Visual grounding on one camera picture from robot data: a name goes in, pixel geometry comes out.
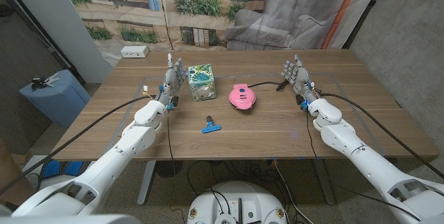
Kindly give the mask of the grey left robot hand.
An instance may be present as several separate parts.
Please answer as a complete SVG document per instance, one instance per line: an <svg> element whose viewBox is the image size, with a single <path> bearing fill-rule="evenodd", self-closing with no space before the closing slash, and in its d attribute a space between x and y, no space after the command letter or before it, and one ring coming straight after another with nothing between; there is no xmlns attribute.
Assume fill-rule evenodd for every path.
<svg viewBox="0 0 444 224"><path fill-rule="evenodd" d="M183 67L181 58L175 62L171 53L167 54L168 69L164 75L164 82L160 88L157 101L163 103L166 109L171 110L178 105L180 88L187 78L187 70Z"/></svg>

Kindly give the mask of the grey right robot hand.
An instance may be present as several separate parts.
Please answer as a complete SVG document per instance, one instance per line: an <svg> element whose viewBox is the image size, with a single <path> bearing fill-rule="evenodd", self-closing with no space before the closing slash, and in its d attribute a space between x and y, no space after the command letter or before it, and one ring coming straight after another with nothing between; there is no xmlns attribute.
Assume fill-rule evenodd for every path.
<svg viewBox="0 0 444 224"><path fill-rule="evenodd" d="M294 92L302 97L308 104L318 99L312 85L312 80L308 71L297 54L294 55L294 61L289 60L283 64L284 69L281 73L286 81L293 87Z"/></svg>

